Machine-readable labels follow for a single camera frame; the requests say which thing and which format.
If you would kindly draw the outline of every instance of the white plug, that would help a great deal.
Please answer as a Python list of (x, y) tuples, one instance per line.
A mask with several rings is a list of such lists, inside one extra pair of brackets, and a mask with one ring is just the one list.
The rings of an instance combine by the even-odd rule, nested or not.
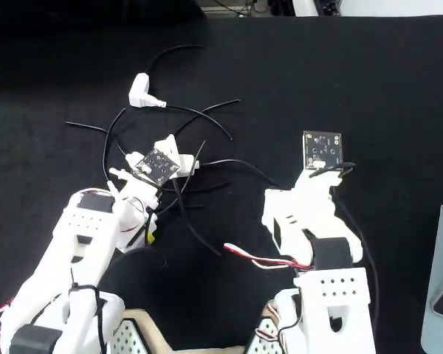
[(149, 93), (149, 76), (145, 72), (140, 72), (134, 78), (133, 85), (131, 85), (128, 98), (130, 105), (133, 107), (161, 107), (166, 106), (165, 101), (158, 100), (155, 96)]

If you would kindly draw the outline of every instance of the table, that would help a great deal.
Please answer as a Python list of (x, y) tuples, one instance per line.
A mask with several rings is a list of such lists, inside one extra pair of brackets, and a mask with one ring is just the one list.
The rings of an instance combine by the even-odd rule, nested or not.
[[(103, 187), (103, 137), (64, 126), (107, 126), (128, 102), (137, 72), (177, 44), (205, 49), (165, 57), (151, 74), (159, 98), (214, 112), (229, 142), (199, 120), (180, 136), (202, 161), (246, 159), (285, 187), (301, 171), (303, 130), (343, 133), (356, 162), (338, 193), (361, 225), (380, 274), (378, 353), (420, 353), (420, 331), (443, 204), (443, 17), (269, 18), (22, 33), (0, 38), (0, 304), (32, 273), (71, 193)], [(181, 113), (130, 110), (117, 128), (148, 151)], [(123, 166), (114, 149), (110, 162)], [(269, 185), (241, 167), (203, 170), (193, 224), (216, 245), (275, 254), (261, 225)], [(153, 250), (119, 262), (102, 281), (128, 308), (145, 308), (174, 349), (245, 344), (264, 303), (289, 271), (216, 258), (177, 212), (161, 218)]]

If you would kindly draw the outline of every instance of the black wire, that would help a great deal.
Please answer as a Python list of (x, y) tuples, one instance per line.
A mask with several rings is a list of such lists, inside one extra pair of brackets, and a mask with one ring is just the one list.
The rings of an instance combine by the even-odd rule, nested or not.
[(204, 48), (201, 44), (183, 44), (180, 46), (172, 46), (171, 48), (164, 49), (163, 51), (159, 52), (149, 63), (148, 67), (145, 70), (146, 74), (149, 74), (149, 72), (153, 69), (154, 64), (164, 55), (175, 52), (181, 49), (201, 49)]
[(105, 175), (105, 178), (107, 181), (110, 181), (109, 173), (107, 172), (107, 160), (109, 157), (109, 148), (110, 148), (110, 136), (111, 136), (111, 130), (115, 126), (115, 124), (118, 122), (118, 120), (122, 117), (123, 113), (125, 113), (126, 108), (123, 108), (120, 113), (113, 119), (113, 122), (111, 122), (109, 128), (106, 131), (105, 135), (105, 144), (103, 146), (103, 157), (102, 157), (102, 168), (103, 168), (103, 174)]
[[(227, 102), (218, 103), (218, 104), (216, 104), (216, 105), (212, 105), (211, 107), (208, 107), (208, 108), (204, 109), (204, 110), (202, 111), (202, 113), (207, 113), (207, 112), (209, 112), (209, 111), (212, 111), (212, 110), (215, 109), (215, 108), (222, 107), (222, 106), (224, 106), (224, 105), (231, 105), (232, 103), (238, 103), (238, 102), (241, 102), (241, 100), (236, 99), (236, 100), (231, 100), (231, 101), (227, 101)], [(190, 118), (187, 122), (185, 122), (184, 124), (182, 124), (182, 125), (176, 130), (176, 132), (174, 133), (174, 136), (177, 138), (177, 136), (181, 133), (181, 131), (183, 131), (185, 127), (187, 127), (189, 124), (191, 124), (191, 123), (192, 123), (195, 119), (197, 119), (198, 117), (200, 117), (199, 114), (193, 116), (193, 117)]]
[[(189, 176), (187, 176), (187, 178), (185, 179), (185, 183), (182, 186), (182, 193), (185, 191), (185, 188), (187, 187), (187, 185), (189, 184), (190, 178), (193, 175), (193, 171), (195, 170), (195, 166), (197, 164), (197, 159), (199, 158), (200, 153), (202, 152), (202, 149), (205, 145), (206, 141), (204, 140), (202, 142), (202, 144), (199, 147), (199, 150), (197, 151), (196, 155), (193, 157), (193, 163), (192, 163), (192, 167), (190, 168), (190, 172), (189, 172)], [(160, 212), (157, 213), (157, 216), (159, 217), (161, 214), (164, 214), (165, 212), (167, 212), (170, 208), (172, 208), (178, 201), (178, 198), (175, 198), (169, 205), (167, 205), (163, 210), (161, 210)]]
[(342, 178), (342, 177), (346, 176), (348, 173), (350, 173), (355, 166), (356, 166), (356, 164), (353, 162), (343, 162), (342, 164), (336, 164), (335, 166), (319, 168), (318, 170), (314, 171), (309, 177), (312, 178), (312, 177), (322, 175), (325, 172), (335, 171), (335, 170), (344, 170), (345, 168), (348, 168), (348, 170), (343, 171), (342, 173), (339, 174), (338, 177)]
[(103, 339), (103, 313), (102, 313), (102, 302), (100, 301), (100, 291), (97, 287), (93, 285), (78, 285), (76, 282), (72, 283), (72, 287), (69, 290), (69, 293), (72, 291), (79, 291), (79, 290), (93, 290), (95, 293), (95, 304), (97, 306), (97, 310), (95, 311), (97, 313), (97, 331), (98, 331), (98, 341), (100, 343), (100, 350), (102, 353), (106, 353), (105, 348), (105, 341)]
[[(231, 181), (226, 181), (218, 184), (214, 184), (213, 186), (209, 187), (203, 187), (203, 188), (196, 188), (196, 189), (190, 189), (187, 191), (187, 193), (204, 193), (204, 192), (211, 192), (212, 190), (220, 190), (221, 188), (225, 188), (231, 184)], [(175, 193), (174, 190), (171, 188), (162, 188), (164, 192), (169, 193)]]
[(302, 319), (302, 316), (300, 315), (300, 316), (297, 318), (297, 320), (296, 320), (294, 323), (292, 323), (290, 326), (282, 327), (282, 328), (280, 328), (280, 329), (278, 330), (278, 343), (279, 343), (279, 347), (281, 347), (281, 350), (282, 350), (282, 353), (283, 353), (283, 354), (286, 354), (286, 351), (284, 350), (284, 346), (282, 345), (282, 342), (281, 342), (281, 333), (282, 333), (283, 331), (285, 331), (285, 330), (288, 330), (288, 329), (293, 328), (293, 327), (295, 327), (296, 325), (298, 325), (298, 322), (300, 322), (301, 319)]
[[(88, 124), (82, 124), (82, 123), (77, 123), (77, 122), (70, 122), (65, 121), (64, 123), (66, 123), (67, 125), (70, 125), (71, 127), (77, 127), (77, 128), (86, 128), (89, 130), (94, 130), (94, 131), (101, 131), (102, 133), (106, 134), (106, 130), (101, 128), (101, 127), (97, 127), (96, 125), (88, 125)], [(115, 141), (115, 144), (117, 144), (118, 149), (121, 151), (121, 153), (123, 155), (126, 155), (125, 149), (123, 149), (123, 147), (121, 146), (120, 142), (118, 141), (117, 137), (112, 134), (111, 138)]]
[(217, 251), (216, 249), (214, 249), (214, 247), (212, 245), (210, 245), (202, 236), (199, 235), (199, 233), (194, 229), (194, 227), (192, 226), (192, 224), (190, 223), (189, 220), (189, 216), (187, 214), (187, 210), (185, 209), (185, 205), (184, 205), (184, 201), (182, 200), (182, 194), (179, 190), (179, 186), (177, 184), (177, 180), (173, 179), (172, 180), (172, 184), (174, 185), (174, 191), (176, 192), (176, 196), (177, 196), (177, 200), (179, 202), (179, 209), (180, 209), (180, 213), (182, 215), (182, 218), (185, 221), (185, 224), (187, 225), (187, 227), (189, 228), (190, 232), (192, 232), (192, 235), (205, 247), (207, 247), (209, 250), (211, 250), (214, 254), (216, 254), (217, 256), (221, 256), (222, 254)]
[(272, 178), (270, 178), (266, 173), (261, 171), (254, 164), (250, 164), (249, 162), (246, 162), (244, 160), (240, 160), (240, 159), (223, 159), (223, 160), (218, 160), (218, 161), (204, 162), (203, 164), (200, 164), (200, 167), (213, 166), (213, 165), (216, 165), (216, 164), (226, 164), (226, 163), (231, 163), (231, 162), (232, 163), (236, 163), (236, 164), (243, 164), (244, 166), (248, 166), (251, 170), (255, 171), (257, 174), (259, 174), (262, 178), (264, 178), (270, 184), (272, 184), (275, 187), (279, 187), (279, 183), (277, 183)]
[(220, 5), (221, 7), (224, 7), (225, 9), (227, 9), (227, 10), (233, 12), (233, 13), (237, 13), (238, 15), (241, 15), (241, 16), (250, 16), (250, 15), (247, 15), (247, 14), (245, 14), (245, 13), (242, 13), (241, 11), (237, 11), (237, 10), (232, 9), (231, 7), (229, 7), (229, 6), (225, 5), (225, 4), (223, 4), (223, 3), (220, 2), (219, 0), (213, 0), (213, 1), (214, 1), (215, 3), (217, 3), (218, 5)]
[(334, 196), (334, 202), (342, 209), (343, 214), (346, 216), (349, 223), (353, 226), (357, 235), (361, 239), (361, 242), (363, 243), (364, 252), (366, 254), (366, 257), (368, 258), (369, 265), (371, 266), (371, 270), (372, 270), (373, 278), (374, 278), (374, 309), (373, 309), (372, 331), (374, 334), (374, 338), (376, 338), (377, 324), (379, 322), (379, 300), (380, 300), (379, 275), (377, 273), (376, 263), (374, 262), (374, 258), (372, 257), (371, 250), (369, 249), (368, 243), (366, 242), (363, 231), (361, 231), (361, 228), (359, 227), (359, 225), (357, 224), (357, 222), (353, 218), (353, 215), (351, 215), (351, 213), (348, 211), (348, 209), (346, 209), (345, 204), (343, 204), (343, 202), (339, 199), (334, 188), (332, 188), (332, 194)]
[(180, 111), (186, 111), (186, 112), (191, 112), (191, 113), (195, 113), (198, 114), (199, 116), (202, 116), (208, 120), (210, 120), (213, 124), (215, 124), (217, 127), (219, 127), (223, 133), (228, 137), (228, 139), (230, 141), (233, 141), (233, 137), (231, 136), (231, 134), (225, 129), (225, 127), (223, 125), (221, 125), (216, 119), (208, 116), (207, 114), (201, 112), (201, 111), (197, 111), (196, 109), (193, 108), (189, 108), (189, 107), (180, 107), (178, 105), (166, 105), (166, 108), (173, 108), (173, 109), (178, 109)]

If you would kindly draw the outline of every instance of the perforated white plate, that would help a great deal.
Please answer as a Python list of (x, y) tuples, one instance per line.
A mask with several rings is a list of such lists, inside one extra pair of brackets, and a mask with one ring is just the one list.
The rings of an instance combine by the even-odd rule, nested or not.
[(150, 354), (140, 332), (130, 319), (124, 319), (109, 345), (111, 354)]
[[(262, 319), (258, 328), (273, 336), (278, 335), (278, 329), (271, 319)], [(246, 354), (282, 354), (282, 350), (278, 342), (265, 341), (255, 334), (247, 347)]]

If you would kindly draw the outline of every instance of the circuit board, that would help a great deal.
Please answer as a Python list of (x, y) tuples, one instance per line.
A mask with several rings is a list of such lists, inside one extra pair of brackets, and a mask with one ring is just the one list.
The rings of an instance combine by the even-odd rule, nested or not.
[(303, 166), (307, 170), (316, 170), (321, 163), (333, 167), (343, 163), (343, 148), (340, 133), (323, 131), (303, 132)]
[(179, 170), (180, 166), (157, 149), (151, 150), (136, 168), (147, 175), (158, 186), (162, 186)]

